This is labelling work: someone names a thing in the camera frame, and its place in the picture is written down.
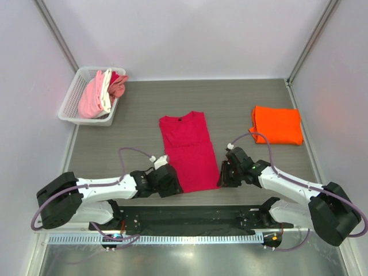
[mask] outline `clothes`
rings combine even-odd
[[[112,74],[111,74],[110,85],[112,85],[118,77],[119,77],[119,75],[115,71],[113,71]]]
[[[165,153],[184,191],[218,189],[219,168],[203,112],[160,119]]]
[[[120,98],[125,92],[124,83],[128,80],[129,76],[120,75],[112,85],[109,86],[108,92],[110,94],[111,103],[114,102],[116,98]]]
[[[80,118],[97,118],[111,111],[110,101],[106,98],[109,77],[111,78],[111,71],[102,74],[99,70],[96,77],[88,83],[78,103]]]
[[[274,109],[256,106],[252,112],[253,127],[250,132],[259,132],[271,144],[301,145],[303,135],[300,128],[300,114],[297,109]],[[259,135],[252,135],[255,142],[265,144]]]

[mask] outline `white panel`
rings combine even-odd
[[[328,0],[46,0],[79,66],[131,80],[289,76]]]
[[[293,85],[324,182],[341,184],[366,214],[367,10],[365,0],[341,2]],[[357,260],[368,275],[368,235],[355,241]]]
[[[72,125],[58,108],[73,73],[32,1],[0,9],[1,274],[24,275],[35,235],[36,193],[62,167]]]

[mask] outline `pink cloth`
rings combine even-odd
[[[218,189],[219,168],[203,112],[183,117],[162,117],[160,129],[169,163],[184,191]]]
[[[96,118],[103,111],[100,99],[103,79],[103,73],[97,71],[96,77],[89,82],[83,91],[78,103],[80,118]]]
[[[116,98],[120,98],[125,92],[124,83],[128,80],[129,76],[120,75],[113,84],[110,84],[108,88],[108,93],[110,94],[110,102],[111,104],[114,102]]]
[[[115,71],[113,71],[112,73],[111,73],[111,79],[110,79],[110,85],[112,85],[113,83],[114,83],[114,81],[116,81],[116,79],[119,77],[119,75],[115,72]]]

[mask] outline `folded orange shirt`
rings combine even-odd
[[[275,109],[256,106],[252,112],[253,127],[250,132],[259,132],[271,144],[301,145],[303,135],[300,128],[300,114],[297,109]],[[252,135],[257,144],[266,141],[259,135]]]

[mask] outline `orange cloth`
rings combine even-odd
[[[250,132],[259,132],[271,144],[301,145],[303,135],[300,128],[300,114],[297,109],[275,109],[256,106],[252,112],[253,127]],[[257,144],[266,141],[259,135],[252,135]]]

